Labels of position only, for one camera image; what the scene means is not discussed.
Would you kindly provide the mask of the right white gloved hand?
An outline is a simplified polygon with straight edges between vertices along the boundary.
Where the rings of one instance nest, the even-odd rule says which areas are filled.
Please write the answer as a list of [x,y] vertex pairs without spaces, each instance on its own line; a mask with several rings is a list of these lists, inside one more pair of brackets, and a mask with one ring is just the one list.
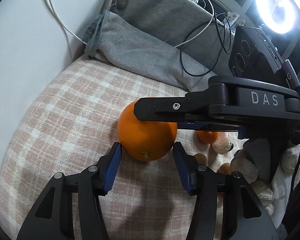
[[266,139],[239,140],[233,147],[230,167],[244,176],[278,228],[287,210],[300,145],[288,143],[274,167],[271,153]]

